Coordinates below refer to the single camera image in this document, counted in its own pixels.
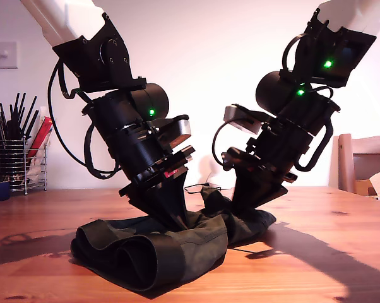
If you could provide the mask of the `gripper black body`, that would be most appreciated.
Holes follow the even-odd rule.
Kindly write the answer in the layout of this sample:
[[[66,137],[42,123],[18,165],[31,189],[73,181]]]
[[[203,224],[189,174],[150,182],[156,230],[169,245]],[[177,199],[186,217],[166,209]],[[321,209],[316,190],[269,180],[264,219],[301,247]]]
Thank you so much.
[[[189,161],[194,148],[189,145],[172,153],[151,131],[113,131],[107,135],[111,157],[131,181],[119,190],[121,196],[134,190],[145,191],[174,175]]]
[[[224,170],[234,169],[240,184],[281,184],[293,182],[296,176],[291,168],[308,172],[313,168],[313,159],[303,166],[299,160],[309,149],[313,137],[294,125],[275,129],[273,123],[255,124],[263,130],[256,138],[250,138],[246,150],[229,148],[221,155]]]

